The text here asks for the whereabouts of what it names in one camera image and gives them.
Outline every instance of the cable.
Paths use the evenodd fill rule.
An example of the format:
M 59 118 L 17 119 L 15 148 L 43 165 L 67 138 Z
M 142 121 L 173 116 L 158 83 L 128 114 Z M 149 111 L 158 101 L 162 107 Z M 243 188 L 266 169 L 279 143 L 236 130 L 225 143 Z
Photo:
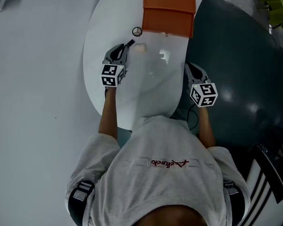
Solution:
M 187 123 L 188 123 L 188 125 L 189 125 L 190 112 L 193 112 L 193 113 L 196 115 L 196 117 L 197 117 L 197 121 L 196 121 L 196 123 L 195 123 L 195 126 L 193 126 L 190 130 L 194 129 L 194 128 L 198 125 L 198 121 L 199 121 L 199 117 L 198 117 L 197 113 L 194 112 L 194 111 L 191 111 L 191 109 L 192 109 L 194 106 L 195 106 L 195 104 L 193 104 L 189 109 L 188 109 L 188 108 L 185 108 L 185 107 L 180 107 L 180 108 L 182 108 L 182 109 L 188 110 L 188 115 L 187 115 Z

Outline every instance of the orange box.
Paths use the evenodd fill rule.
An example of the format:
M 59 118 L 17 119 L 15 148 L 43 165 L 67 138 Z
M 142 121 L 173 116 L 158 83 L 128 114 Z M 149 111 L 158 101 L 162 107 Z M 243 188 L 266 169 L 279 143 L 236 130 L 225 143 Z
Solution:
M 193 37 L 196 0 L 143 0 L 142 29 Z

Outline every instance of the gray sweatshirt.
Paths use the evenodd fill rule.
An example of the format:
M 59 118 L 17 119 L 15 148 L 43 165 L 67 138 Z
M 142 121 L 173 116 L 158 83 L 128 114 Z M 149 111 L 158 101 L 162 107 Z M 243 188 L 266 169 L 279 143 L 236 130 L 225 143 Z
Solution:
M 164 116 L 141 118 L 120 149 L 108 135 L 89 137 L 66 193 L 83 180 L 95 184 L 83 225 L 132 226 L 154 209 L 185 205 L 208 226 L 225 226 L 227 207 L 223 180 L 233 181 L 250 206 L 246 182 L 227 149 L 206 149 L 185 121 Z

